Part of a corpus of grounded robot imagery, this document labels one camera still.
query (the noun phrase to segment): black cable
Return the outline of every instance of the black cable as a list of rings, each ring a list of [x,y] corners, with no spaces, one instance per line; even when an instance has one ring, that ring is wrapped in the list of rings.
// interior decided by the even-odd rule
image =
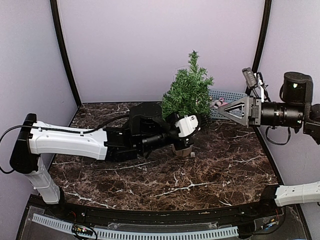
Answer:
[[[147,159],[150,156],[151,153],[152,153],[152,150],[148,151],[144,158]]]
[[[283,99],[283,93],[284,93],[284,85],[282,85],[281,88],[280,88],[279,97],[280,97],[282,102],[285,102],[285,100]]]
[[[262,83],[264,84],[264,77],[262,76],[262,73],[260,71],[258,71],[257,73],[257,76],[260,78],[260,80],[262,81]]]
[[[96,232],[92,227],[83,225],[83,224],[81,224],[81,223],[77,223],[77,222],[75,222],[75,221],[65,220],[65,219],[63,219],[63,218],[61,218],[61,217],[58,217],[58,216],[55,215],[55,214],[50,210],[50,208],[48,208],[48,207],[46,208],[46,210],[47,210],[49,213],[51,213],[53,217],[59,219],[60,221],[67,222],[67,223],[74,224],[74,225],[83,226],[83,227],[86,227],[86,228],[90,229],[90,230],[94,233],[94,235],[95,235],[95,240],[98,240],[98,234],[97,234],[97,232]]]
[[[259,95],[258,95],[257,91],[256,91],[254,88],[252,89],[252,92],[253,92],[253,94],[255,95],[255,97],[256,97],[256,98],[258,98],[258,97],[259,97]]]
[[[284,207],[284,211],[283,211],[283,220],[281,223],[279,223],[279,225],[277,226],[277,228],[275,228],[274,230],[270,231],[270,232],[259,232],[263,229],[257,229],[255,231],[252,231],[252,232],[241,232],[239,231],[239,235],[242,235],[242,236],[252,236],[252,235],[269,235],[269,234],[273,234],[274,232],[276,232],[278,229],[280,229],[282,227],[282,225],[284,224],[284,222],[286,221],[286,216],[287,216],[287,209]]]
[[[290,131],[290,127],[288,127],[288,138],[286,140],[286,142],[276,142],[276,141],[273,141],[272,139],[270,139],[268,137],[268,132],[269,132],[269,129],[272,128],[271,126],[268,126],[265,130],[265,138],[268,140],[268,142],[274,144],[274,145],[279,145],[279,146],[283,146],[283,145],[286,145],[289,141],[290,141],[290,138],[291,138],[291,131]]]
[[[123,119],[123,118],[127,118],[129,117],[129,114],[125,114],[125,115],[120,115],[120,116],[116,116],[113,117],[109,120],[104,121],[103,123],[99,124],[96,128],[92,129],[92,130],[88,130],[88,131],[75,131],[75,130],[67,130],[67,129],[61,129],[61,128],[51,128],[51,127],[39,127],[39,126],[28,126],[28,125],[17,125],[17,126],[13,126],[11,128],[9,128],[8,130],[6,130],[0,137],[0,144],[2,139],[5,137],[5,135],[7,135],[7,133],[11,132],[12,130],[15,129],[20,129],[20,128],[29,128],[29,129],[39,129],[39,130],[46,130],[46,131],[56,131],[56,132],[64,132],[64,133],[70,133],[70,134],[91,134],[101,128],[103,128],[104,126],[106,126],[107,124],[115,121],[115,120],[119,120],[119,119]],[[10,171],[5,171],[3,170],[3,168],[0,166],[0,171],[4,174],[11,174],[13,173],[15,170],[12,169]]]
[[[265,95],[265,99],[268,100],[269,102],[271,102],[271,99],[269,97],[269,93],[268,93],[268,90],[266,88],[265,85],[262,85],[263,89],[264,89],[264,95]]]
[[[120,115],[120,116],[115,116],[109,120],[104,121],[103,123],[99,124],[95,129],[89,130],[89,131],[84,131],[83,134],[90,134],[93,133],[101,128],[103,128],[104,126],[108,125],[109,123],[114,122],[115,120],[119,120],[119,119],[124,119],[124,118],[128,118],[130,115],[129,114],[125,114],[125,115]]]

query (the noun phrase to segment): black support pole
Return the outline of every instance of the black support pole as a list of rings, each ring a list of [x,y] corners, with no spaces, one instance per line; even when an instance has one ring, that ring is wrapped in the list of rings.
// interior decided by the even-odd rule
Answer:
[[[72,74],[71,67],[70,67],[70,62],[69,62],[69,58],[68,58],[68,54],[67,54],[65,40],[64,40],[64,36],[63,36],[62,28],[61,28],[57,0],[50,0],[50,4],[51,4],[51,12],[52,12],[53,24],[54,24],[54,28],[55,28],[55,34],[56,34],[56,38],[57,38],[58,45],[60,48],[60,54],[62,57],[65,73],[68,78],[69,85],[70,85],[75,103],[78,107],[80,107],[82,105],[82,103],[81,103],[79,92],[78,92],[78,89],[76,86],[76,82],[75,82],[75,79],[74,79],[74,76]]]
[[[265,45],[266,35],[267,35],[267,30],[268,30],[268,24],[269,24],[269,18],[270,18],[270,12],[271,12],[271,4],[272,4],[272,0],[265,0],[265,2],[264,2],[264,10],[263,10],[263,16],[262,16],[260,35],[259,35],[259,40],[258,40],[258,44],[256,47],[253,65],[252,65],[252,71],[254,73],[256,73],[258,71],[259,64],[261,61],[262,52],[264,50],[264,45]],[[249,88],[246,88],[245,93],[250,95],[251,90]]]

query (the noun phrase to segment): marble tabletop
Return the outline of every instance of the marble tabletop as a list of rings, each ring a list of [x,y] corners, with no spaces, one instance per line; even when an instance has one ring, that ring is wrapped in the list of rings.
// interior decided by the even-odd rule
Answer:
[[[71,126],[94,128],[138,103],[83,104]],[[121,126],[125,119],[110,126]],[[53,180],[67,202],[142,211],[200,210],[257,202],[276,184],[272,166],[252,128],[216,120],[194,135],[195,157],[178,157],[171,146],[115,163],[56,155]]]

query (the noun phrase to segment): metal gripper bracket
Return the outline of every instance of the metal gripper bracket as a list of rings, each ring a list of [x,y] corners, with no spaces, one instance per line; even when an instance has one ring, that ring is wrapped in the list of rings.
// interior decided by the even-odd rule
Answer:
[[[227,105],[220,106],[218,113],[243,126],[260,126],[261,99],[245,96]]]

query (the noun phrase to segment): cable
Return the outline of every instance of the cable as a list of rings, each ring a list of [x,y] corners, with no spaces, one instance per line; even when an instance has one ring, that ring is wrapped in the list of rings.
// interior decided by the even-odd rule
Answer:
[[[263,228],[263,229],[257,229],[257,230],[252,231],[252,232],[241,232],[241,231],[239,231],[239,232],[238,232],[239,235],[242,235],[242,236],[250,235],[250,236],[252,236],[252,235],[269,235],[269,234],[273,234],[273,233],[276,232],[278,229],[280,229],[281,226],[282,226],[282,225],[284,224],[284,222],[286,221],[286,215],[287,215],[286,210],[287,210],[287,209],[284,207],[283,220],[282,220],[281,223],[279,223],[279,225],[277,226],[276,229],[274,229],[274,230],[272,230],[272,231],[270,231],[270,232],[259,232],[259,231],[261,231],[261,230],[264,230],[265,228]],[[266,223],[266,224],[262,225],[261,227],[268,226],[269,224],[270,224],[270,223]]]
[[[253,94],[255,95],[255,97],[256,97],[256,98],[258,98],[258,97],[259,97],[259,95],[258,95],[257,91],[256,91],[254,88],[252,89],[252,92],[253,92]]]
[[[151,153],[152,153],[152,150],[148,151],[144,158],[147,159],[150,156]]]
[[[236,215],[240,217],[254,218],[254,217],[258,217],[260,214],[237,213]]]
[[[278,212],[278,209],[275,209],[275,212],[276,212],[276,219],[279,221],[279,212]]]
[[[120,116],[115,116],[114,118],[111,118],[109,120],[104,121],[103,123],[99,124],[95,129],[89,130],[89,131],[84,131],[83,134],[90,134],[93,133],[101,128],[103,128],[104,126],[106,126],[109,123],[112,123],[115,120],[119,120],[119,119],[124,119],[124,118],[128,118],[130,115],[129,114],[125,114],[125,115],[120,115]]]
[[[261,72],[257,72],[256,75],[257,75],[257,78],[260,79],[262,81],[262,83],[263,83],[260,86],[264,89],[265,100],[268,100],[268,102],[271,102],[271,99],[269,97],[269,93],[268,93],[268,90],[267,90],[267,86],[265,86],[264,77],[262,76],[262,73]]]
[[[276,141],[273,141],[272,139],[270,139],[268,137],[268,132],[269,132],[269,129],[272,128],[271,126],[268,126],[265,130],[265,137],[266,139],[268,140],[268,142],[274,144],[274,145],[279,145],[279,146],[283,146],[283,145],[286,145],[289,141],[290,141],[290,138],[291,138],[291,131],[290,131],[290,127],[288,127],[288,138],[286,140],[286,142],[276,142]]]
[[[69,212],[68,215],[69,214],[72,214],[74,216],[74,221],[77,221],[77,214],[74,211]]]
[[[280,88],[279,97],[280,97],[282,102],[285,102],[285,100],[283,98],[283,93],[284,93],[284,85],[282,85],[281,88]]]
[[[94,239],[94,240],[98,240],[98,234],[97,234],[97,232],[96,232],[92,227],[86,226],[86,225],[83,225],[83,224],[79,224],[79,223],[77,223],[77,222],[75,222],[75,221],[65,220],[65,219],[63,219],[63,218],[61,218],[61,217],[58,217],[58,216],[55,215],[55,214],[50,210],[50,208],[48,208],[48,207],[46,207],[46,210],[47,210],[49,213],[51,213],[53,217],[59,219],[60,221],[67,222],[67,223],[74,224],[74,225],[78,225],[78,226],[82,226],[82,227],[86,227],[86,228],[90,229],[90,230],[94,233],[94,235],[95,235],[95,239]]]
[[[103,123],[99,124],[96,128],[89,130],[89,131],[75,131],[75,130],[67,130],[67,129],[61,129],[61,128],[51,128],[51,127],[38,127],[38,126],[28,126],[28,125],[17,125],[17,126],[13,126],[11,128],[9,128],[8,130],[6,130],[0,137],[0,144],[1,141],[3,140],[3,138],[5,137],[5,135],[7,135],[7,133],[11,132],[12,130],[15,129],[20,129],[20,128],[29,128],[29,129],[41,129],[41,130],[46,130],[46,131],[56,131],[56,132],[64,132],[64,133],[70,133],[70,134],[90,134],[93,133],[101,128],[103,128],[104,126],[106,126],[107,124],[115,121],[115,120],[119,120],[119,119],[123,119],[123,118],[128,118],[129,114],[125,114],[125,115],[120,115],[120,116],[116,116],[113,117],[109,120],[104,121]],[[3,170],[3,168],[0,166],[0,171],[4,174],[11,174],[13,173],[15,170],[12,169],[10,171],[5,171]]]

